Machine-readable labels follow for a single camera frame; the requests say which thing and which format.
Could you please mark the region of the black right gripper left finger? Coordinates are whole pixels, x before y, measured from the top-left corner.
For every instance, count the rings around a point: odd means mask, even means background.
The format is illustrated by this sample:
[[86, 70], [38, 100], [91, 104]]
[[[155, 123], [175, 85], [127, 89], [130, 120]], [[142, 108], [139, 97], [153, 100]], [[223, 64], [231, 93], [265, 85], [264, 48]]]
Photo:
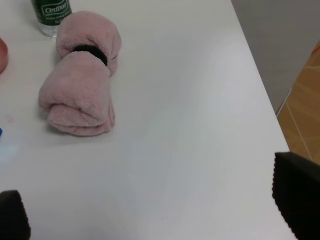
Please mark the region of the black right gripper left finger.
[[29, 240], [31, 227], [17, 190], [0, 193], [0, 240]]

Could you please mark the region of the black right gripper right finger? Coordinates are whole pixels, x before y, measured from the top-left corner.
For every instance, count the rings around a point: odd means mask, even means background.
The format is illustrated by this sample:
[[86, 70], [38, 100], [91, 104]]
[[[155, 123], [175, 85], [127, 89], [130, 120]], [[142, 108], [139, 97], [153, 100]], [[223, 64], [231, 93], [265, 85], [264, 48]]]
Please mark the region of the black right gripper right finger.
[[272, 197], [298, 240], [320, 238], [320, 165], [293, 152], [276, 152]]

